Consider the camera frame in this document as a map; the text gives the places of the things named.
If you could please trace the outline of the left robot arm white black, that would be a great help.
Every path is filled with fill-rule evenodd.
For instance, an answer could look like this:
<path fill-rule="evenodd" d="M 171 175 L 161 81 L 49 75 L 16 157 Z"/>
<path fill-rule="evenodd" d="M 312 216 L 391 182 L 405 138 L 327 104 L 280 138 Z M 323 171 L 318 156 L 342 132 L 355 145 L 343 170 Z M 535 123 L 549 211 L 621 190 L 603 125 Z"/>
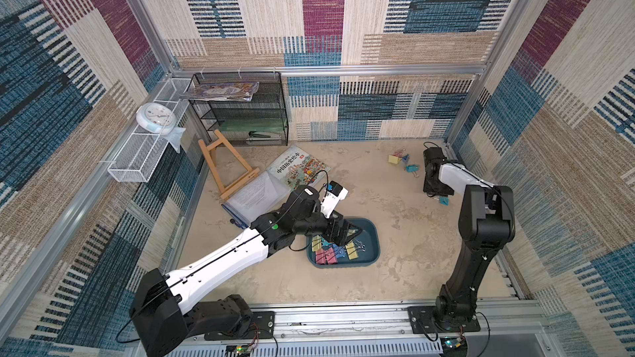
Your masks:
<path fill-rule="evenodd" d="M 148 356 L 165 356 L 184 340 L 219 332 L 233 339 L 251 327 L 252 311 L 233 294 L 216 302 L 204 297 L 234 275 L 291 246 L 298 235 L 322 236 L 345 246 L 361 233 L 336 206 L 348 195 L 332 181 L 316 190 L 302 185 L 277 210 L 258 216 L 236 239 L 167 274 L 153 269 L 137 288 L 130 318 Z"/>

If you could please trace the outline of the wooden tabletop easel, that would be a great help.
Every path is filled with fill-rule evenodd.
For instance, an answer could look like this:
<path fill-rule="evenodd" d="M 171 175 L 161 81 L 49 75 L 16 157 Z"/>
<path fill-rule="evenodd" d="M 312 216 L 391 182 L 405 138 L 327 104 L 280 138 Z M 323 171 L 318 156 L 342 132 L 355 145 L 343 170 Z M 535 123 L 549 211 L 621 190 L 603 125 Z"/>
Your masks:
<path fill-rule="evenodd" d="M 214 141 L 198 141 L 204 162 L 218 187 L 223 202 L 256 180 L 261 170 L 251 166 L 220 130 L 214 130 Z"/>

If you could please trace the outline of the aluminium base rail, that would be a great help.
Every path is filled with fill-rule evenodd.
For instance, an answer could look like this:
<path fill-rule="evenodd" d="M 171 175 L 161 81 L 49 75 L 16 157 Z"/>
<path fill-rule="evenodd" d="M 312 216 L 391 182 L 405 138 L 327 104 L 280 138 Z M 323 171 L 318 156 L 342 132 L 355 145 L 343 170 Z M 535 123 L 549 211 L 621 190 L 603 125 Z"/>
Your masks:
<path fill-rule="evenodd" d="M 466 334 L 423 322 L 427 301 L 326 302 L 266 307 L 271 324 L 246 340 L 213 340 L 214 356 L 469 356 Z"/>

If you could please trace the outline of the black mesh shelf rack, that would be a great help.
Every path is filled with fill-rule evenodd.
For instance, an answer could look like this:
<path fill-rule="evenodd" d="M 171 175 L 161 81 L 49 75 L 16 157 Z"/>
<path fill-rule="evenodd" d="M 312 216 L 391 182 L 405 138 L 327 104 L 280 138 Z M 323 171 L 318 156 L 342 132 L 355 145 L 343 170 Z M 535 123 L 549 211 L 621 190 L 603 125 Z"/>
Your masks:
<path fill-rule="evenodd" d="M 204 102 L 189 100 L 205 130 L 207 140 L 214 141 L 220 130 L 236 146 L 286 146 L 289 143 L 289 116 L 282 78 L 278 72 L 198 73 L 191 85 L 207 83 L 259 82 L 251 102 Z M 249 132 L 276 132 L 281 140 L 248 140 Z"/>

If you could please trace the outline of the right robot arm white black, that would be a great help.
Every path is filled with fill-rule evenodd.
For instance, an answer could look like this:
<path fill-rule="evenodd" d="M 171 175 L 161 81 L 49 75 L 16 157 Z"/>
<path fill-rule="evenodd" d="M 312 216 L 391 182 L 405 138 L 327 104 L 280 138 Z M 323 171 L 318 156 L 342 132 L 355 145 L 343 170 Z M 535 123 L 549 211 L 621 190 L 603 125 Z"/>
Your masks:
<path fill-rule="evenodd" d="M 440 332 L 478 331 L 478 290 L 489 263 L 515 237 L 514 192 L 490 183 L 446 157 L 439 145 L 423 152 L 423 191 L 430 197 L 462 197 L 461 249 L 453 272 L 428 314 Z"/>

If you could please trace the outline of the yellow binder clip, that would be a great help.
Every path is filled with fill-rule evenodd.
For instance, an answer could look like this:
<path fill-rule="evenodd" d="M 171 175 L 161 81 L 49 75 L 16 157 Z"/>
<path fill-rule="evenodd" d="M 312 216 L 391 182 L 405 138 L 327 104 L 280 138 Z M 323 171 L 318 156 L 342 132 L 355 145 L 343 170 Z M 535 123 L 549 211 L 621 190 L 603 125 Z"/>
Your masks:
<path fill-rule="evenodd" d="M 398 163 L 400 163 L 400 157 L 398 156 L 394 156 L 394 155 L 389 155 L 388 156 L 388 162 L 392 165 L 398 165 Z"/>
<path fill-rule="evenodd" d="M 360 254 L 365 252 L 365 246 L 362 243 L 352 241 L 345 246 L 347 248 L 347 254 L 349 260 L 359 259 Z"/>
<path fill-rule="evenodd" d="M 314 236 L 311 243 L 311 251 L 318 252 L 322 250 L 322 237 Z"/>

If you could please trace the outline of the teal plastic storage box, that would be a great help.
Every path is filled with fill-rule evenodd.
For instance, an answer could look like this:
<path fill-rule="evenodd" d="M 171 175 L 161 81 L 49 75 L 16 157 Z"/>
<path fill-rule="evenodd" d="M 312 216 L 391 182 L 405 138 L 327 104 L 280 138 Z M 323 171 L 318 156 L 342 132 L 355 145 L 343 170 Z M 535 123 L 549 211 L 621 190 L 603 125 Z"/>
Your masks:
<path fill-rule="evenodd" d="M 349 222 L 360 228 L 360 234 L 345 246 L 328 243 L 314 236 L 307 249 L 309 262 L 319 269 L 366 267 L 380 258 L 380 241 L 375 224 L 365 218 L 351 218 Z"/>

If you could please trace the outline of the clear mesh document pouch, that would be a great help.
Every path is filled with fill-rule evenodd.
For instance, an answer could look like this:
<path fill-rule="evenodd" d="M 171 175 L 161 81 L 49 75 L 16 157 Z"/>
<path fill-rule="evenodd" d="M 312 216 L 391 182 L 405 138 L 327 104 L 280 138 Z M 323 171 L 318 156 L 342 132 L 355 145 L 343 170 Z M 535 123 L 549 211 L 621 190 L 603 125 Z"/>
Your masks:
<path fill-rule="evenodd" d="M 281 205 L 289 193 L 286 183 L 265 172 L 233 194 L 222 207 L 230 215 L 230 223 L 246 229 L 258 216 Z"/>

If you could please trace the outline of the magazine on rack top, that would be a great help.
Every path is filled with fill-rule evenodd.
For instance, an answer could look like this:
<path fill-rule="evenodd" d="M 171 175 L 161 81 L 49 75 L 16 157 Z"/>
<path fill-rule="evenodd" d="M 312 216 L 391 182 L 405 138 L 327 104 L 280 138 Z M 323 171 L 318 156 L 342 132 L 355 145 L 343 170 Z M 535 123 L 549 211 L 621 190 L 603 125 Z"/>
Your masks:
<path fill-rule="evenodd" d="M 259 82 L 192 84 L 180 99 L 204 102 L 251 102 Z"/>

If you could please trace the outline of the colourful Chinese history picture book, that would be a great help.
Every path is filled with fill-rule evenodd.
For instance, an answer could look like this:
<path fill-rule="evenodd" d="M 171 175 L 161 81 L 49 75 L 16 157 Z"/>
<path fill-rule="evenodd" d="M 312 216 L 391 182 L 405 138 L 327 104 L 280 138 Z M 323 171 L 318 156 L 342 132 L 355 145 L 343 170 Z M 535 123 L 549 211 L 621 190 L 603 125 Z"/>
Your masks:
<path fill-rule="evenodd" d="M 292 145 L 284 153 L 278 156 L 267 168 L 281 183 L 291 190 L 300 185 L 310 185 L 316 188 L 316 184 L 327 175 L 330 167 L 307 151 Z"/>

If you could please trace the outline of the black stapler on shelf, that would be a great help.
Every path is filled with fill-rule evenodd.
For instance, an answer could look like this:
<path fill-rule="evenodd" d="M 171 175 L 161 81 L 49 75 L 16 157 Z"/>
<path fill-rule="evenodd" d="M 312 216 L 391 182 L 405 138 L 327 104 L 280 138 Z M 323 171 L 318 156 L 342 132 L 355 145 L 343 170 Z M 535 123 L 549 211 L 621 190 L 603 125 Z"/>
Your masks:
<path fill-rule="evenodd" d="M 276 132 L 249 132 L 248 140 L 281 140 L 282 135 Z"/>

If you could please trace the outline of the white round clock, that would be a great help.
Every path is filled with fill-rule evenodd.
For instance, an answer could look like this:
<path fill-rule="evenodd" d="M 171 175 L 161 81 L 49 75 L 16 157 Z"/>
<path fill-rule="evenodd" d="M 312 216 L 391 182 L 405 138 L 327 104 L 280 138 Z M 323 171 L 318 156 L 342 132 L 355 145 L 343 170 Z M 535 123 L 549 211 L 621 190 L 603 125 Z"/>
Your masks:
<path fill-rule="evenodd" d="M 177 124 L 175 114 L 157 102 L 149 102 L 139 107 L 136 120 L 143 130 L 158 135 L 169 134 Z"/>

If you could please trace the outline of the yellow binder clip top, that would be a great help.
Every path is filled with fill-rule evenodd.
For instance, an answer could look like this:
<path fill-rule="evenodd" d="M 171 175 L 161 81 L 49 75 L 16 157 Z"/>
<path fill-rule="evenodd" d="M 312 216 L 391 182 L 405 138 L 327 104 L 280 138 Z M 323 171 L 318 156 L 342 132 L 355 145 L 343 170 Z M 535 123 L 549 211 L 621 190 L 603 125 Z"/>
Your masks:
<path fill-rule="evenodd" d="M 392 165 L 398 165 L 398 163 L 400 163 L 400 157 L 398 156 L 394 156 L 394 155 L 389 155 L 388 156 L 388 162 Z"/>

